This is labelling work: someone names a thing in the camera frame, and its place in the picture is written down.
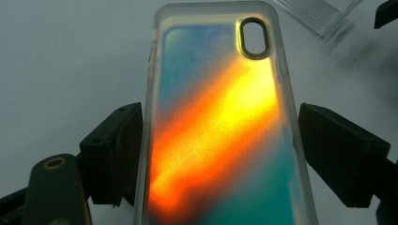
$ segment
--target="clear phone case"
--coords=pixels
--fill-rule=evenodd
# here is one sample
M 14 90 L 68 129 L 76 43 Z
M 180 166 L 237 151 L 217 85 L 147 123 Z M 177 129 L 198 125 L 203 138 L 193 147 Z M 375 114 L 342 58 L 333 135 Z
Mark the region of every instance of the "clear phone case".
M 269 4 L 162 7 L 146 97 L 134 224 L 317 224 Z

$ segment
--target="white backdrop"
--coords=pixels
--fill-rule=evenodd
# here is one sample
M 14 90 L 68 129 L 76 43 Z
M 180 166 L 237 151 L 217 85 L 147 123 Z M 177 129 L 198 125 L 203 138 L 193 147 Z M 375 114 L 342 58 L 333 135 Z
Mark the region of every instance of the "white backdrop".
M 117 107 L 145 102 L 152 20 L 170 2 L 0 0 L 0 197 L 26 187 L 40 160 L 78 154 Z M 398 21 L 373 29 L 381 3 L 365 0 L 323 40 L 279 16 L 297 109 L 340 113 L 391 143 L 396 161 Z M 309 173 L 320 224 L 376 224 L 376 197 L 370 209 L 346 208 Z M 91 213 L 94 224 L 132 223 L 126 202 Z

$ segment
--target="glitter phone case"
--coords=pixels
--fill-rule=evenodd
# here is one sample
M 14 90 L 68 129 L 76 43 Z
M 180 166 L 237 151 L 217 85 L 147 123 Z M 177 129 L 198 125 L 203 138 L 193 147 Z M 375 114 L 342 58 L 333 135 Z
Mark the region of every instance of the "glitter phone case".
M 247 23 L 263 29 L 251 52 Z M 155 16 L 134 224 L 316 224 L 276 11 Z

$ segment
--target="gray background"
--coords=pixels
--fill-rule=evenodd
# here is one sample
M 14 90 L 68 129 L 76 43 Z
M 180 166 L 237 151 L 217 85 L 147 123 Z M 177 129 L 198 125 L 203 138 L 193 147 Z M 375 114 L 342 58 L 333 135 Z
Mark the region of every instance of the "gray background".
M 31 168 L 79 142 L 109 113 L 145 102 L 153 16 L 171 1 L 0 0 L 0 196 L 26 187 Z M 342 114 L 391 143 L 398 157 L 398 21 L 374 30 L 365 0 L 326 39 L 281 13 L 296 107 Z M 346 208 L 310 168 L 320 224 L 376 224 Z M 131 224 L 132 207 L 91 205 L 94 224 Z

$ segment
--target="clear plastic box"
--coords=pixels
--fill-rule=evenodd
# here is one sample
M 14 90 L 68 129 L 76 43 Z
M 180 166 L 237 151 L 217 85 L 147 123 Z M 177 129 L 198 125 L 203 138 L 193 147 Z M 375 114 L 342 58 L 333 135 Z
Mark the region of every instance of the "clear plastic box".
M 324 0 L 268 0 L 318 38 L 324 38 L 362 0 L 336 0 L 332 5 Z

